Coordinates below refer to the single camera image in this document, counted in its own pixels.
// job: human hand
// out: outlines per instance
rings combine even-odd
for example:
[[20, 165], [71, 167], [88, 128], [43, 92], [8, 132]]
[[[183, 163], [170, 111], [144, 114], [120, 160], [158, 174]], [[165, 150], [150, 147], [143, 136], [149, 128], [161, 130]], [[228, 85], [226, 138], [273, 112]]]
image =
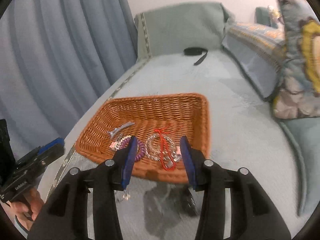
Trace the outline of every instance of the human hand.
[[[44, 205], [44, 201], [40, 198], [40, 194], [35, 188], [30, 189], [30, 191], [25, 194], [25, 198], [30, 203], [31, 211], [33, 213], [31, 218], [34, 221]], [[33, 222], [29, 221], [24, 215], [24, 212], [28, 212], [29, 208], [22, 202], [11, 203], [8, 201], [7, 203], [11, 207], [11, 211], [17, 216], [20, 224], [29, 231]]]

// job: curtain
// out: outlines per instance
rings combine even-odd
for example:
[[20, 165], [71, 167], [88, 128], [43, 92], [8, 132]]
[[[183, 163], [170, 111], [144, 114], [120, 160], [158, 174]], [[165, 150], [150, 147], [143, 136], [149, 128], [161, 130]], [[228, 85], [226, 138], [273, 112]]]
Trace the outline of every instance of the curtain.
[[16, 158], [68, 135], [136, 46], [127, 0], [12, 0], [0, 19], [0, 119]]

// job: blue curtain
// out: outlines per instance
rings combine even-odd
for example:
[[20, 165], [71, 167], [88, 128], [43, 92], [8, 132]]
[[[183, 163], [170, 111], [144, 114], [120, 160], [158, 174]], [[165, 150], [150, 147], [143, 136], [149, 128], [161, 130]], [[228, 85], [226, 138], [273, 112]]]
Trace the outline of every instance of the blue curtain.
[[68, 135], [136, 46], [127, 0], [13, 0], [0, 20], [0, 119], [16, 158]]

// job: brown basket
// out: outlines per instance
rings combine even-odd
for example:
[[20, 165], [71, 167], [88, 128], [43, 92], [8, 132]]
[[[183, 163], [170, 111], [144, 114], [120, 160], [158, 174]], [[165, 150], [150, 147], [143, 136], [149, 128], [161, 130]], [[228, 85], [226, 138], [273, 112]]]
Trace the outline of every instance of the brown basket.
[[[210, 150], [208, 108], [207, 99], [196, 93], [109, 100], [82, 131], [76, 142], [76, 151], [96, 163], [102, 163], [113, 157], [114, 152], [109, 146], [121, 132], [145, 142], [154, 129], [167, 127], [167, 135], [177, 145], [180, 138], [186, 135], [191, 146], [207, 157]], [[135, 122], [135, 125], [121, 130], [110, 140], [107, 131], [129, 121]], [[134, 164], [132, 175], [170, 183], [188, 182], [183, 161], [177, 163], [174, 171], [165, 171], [160, 161], [147, 156]]]

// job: metal bolt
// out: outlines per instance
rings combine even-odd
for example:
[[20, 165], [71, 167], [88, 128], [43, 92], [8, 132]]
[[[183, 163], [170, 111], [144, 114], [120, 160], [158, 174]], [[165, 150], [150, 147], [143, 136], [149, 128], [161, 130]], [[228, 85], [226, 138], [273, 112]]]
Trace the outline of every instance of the metal bolt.
[[248, 169], [246, 168], [241, 168], [240, 169], [240, 172], [243, 174], [243, 175], [247, 175], [249, 173]]
[[104, 164], [108, 167], [111, 167], [115, 164], [115, 161], [114, 160], [106, 160]]
[[79, 170], [77, 168], [72, 168], [69, 172], [71, 175], [76, 175], [79, 172]]
[[213, 166], [214, 162], [212, 160], [205, 160], [204, 161], [204, 165], [207, 167], [211, 167]]

